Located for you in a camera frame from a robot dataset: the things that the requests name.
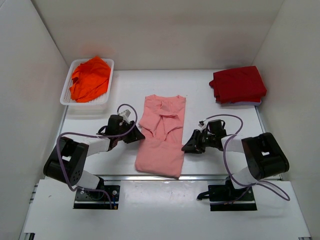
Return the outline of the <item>pink polo shirt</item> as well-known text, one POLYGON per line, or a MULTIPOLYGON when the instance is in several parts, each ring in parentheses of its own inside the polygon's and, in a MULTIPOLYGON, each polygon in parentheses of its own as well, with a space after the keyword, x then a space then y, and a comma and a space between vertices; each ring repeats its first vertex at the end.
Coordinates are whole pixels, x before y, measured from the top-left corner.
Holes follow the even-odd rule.
POLYGON ((136 171, 175 179, 181 176, 185 110, 186 98, 180 95, 145 97, 139 121, 145 139, 140 142, 137 152, 136 171))

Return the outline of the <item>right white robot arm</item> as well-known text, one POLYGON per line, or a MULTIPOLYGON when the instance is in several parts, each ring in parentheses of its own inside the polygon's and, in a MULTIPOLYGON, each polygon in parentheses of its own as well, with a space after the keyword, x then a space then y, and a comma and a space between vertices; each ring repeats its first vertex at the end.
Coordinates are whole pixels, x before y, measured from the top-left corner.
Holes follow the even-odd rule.
POLYGON ((224 187, 224 195, 236 200, 242 189, 262 183, 263 179, 286 173, 290 164, 272 133, 262 133, 256 137, 242 138, 237 134, 228 135, 223 120, 200 122, 201 129, 195 129, 191 138, 182 147, 190 154, 202 154, 206 148, 222 152, 225 169, 230 184, 224 187), (242 153, 247 166, 237 173, 231 173, 227 163, 227 152, 242 153))

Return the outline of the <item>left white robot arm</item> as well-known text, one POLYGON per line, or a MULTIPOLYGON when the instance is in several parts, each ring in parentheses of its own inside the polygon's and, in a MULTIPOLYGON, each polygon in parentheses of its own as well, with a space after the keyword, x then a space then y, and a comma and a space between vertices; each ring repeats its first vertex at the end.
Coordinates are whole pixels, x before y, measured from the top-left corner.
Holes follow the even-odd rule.
POLYGON ((130 144, 145 139, 135 121, 129 121, 124 113, 111 115, 107 125, 101 127, 95 136, 81 133, 77 136, 85 139, 77 142, 66 134, 57 139, 43 167, 43 174, 72 188, 86 189, 93 199, 101 198, 105 187, 102 178, 84 170, 87 157, 109 152, 121 141, 130 144))

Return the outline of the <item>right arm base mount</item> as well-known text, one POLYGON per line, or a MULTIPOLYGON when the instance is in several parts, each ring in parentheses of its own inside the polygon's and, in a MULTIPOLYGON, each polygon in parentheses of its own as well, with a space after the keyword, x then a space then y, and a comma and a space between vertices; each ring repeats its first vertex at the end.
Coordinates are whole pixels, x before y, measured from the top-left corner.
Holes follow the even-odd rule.
POLYGON ((257 211, 252 187, 235 189, 231 180, 224 184, 210 184, 208 190, 201 192, 198 201, 209 200, 211 212, 249 212, 257 211))

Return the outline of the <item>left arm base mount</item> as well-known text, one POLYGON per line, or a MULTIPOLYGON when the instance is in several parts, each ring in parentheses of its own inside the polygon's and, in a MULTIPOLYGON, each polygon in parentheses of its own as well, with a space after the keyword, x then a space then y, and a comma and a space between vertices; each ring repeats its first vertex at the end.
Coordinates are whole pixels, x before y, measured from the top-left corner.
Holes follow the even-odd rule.
POLYGON ((118 210, 120 202, 120 181, 105 181, 103 192, 78 189, 75 193, 73 208, 78 210, 118 210))

